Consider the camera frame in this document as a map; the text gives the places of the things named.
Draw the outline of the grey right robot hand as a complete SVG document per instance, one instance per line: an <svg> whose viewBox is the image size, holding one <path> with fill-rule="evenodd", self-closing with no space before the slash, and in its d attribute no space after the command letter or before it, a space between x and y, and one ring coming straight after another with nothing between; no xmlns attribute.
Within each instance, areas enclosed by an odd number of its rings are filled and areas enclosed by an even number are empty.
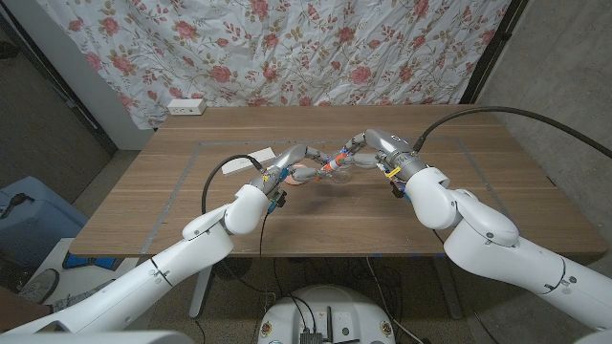
<svg viewBox="0 0 612 344"><path fill-rule="evenodd" d="M426 163L405 139L382 129L366 129L347 141L343 148L347 153L356 155L365 146L377 150L378 162L402 181L407 182L416 173L427 168Z"/></svg>

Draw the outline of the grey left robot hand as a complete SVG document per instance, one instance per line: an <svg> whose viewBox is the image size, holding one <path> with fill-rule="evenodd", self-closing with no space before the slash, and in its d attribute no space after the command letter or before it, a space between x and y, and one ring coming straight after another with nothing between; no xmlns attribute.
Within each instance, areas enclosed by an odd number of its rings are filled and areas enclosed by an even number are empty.
<svg viewBox="0 0 612 344"><path fill-rule="evenodd" d="M269 195L289 175L291 167L304 159L325 165L330 157L314 147L297 144L272 160L271 165L251 181L251 185Z"/></svg>

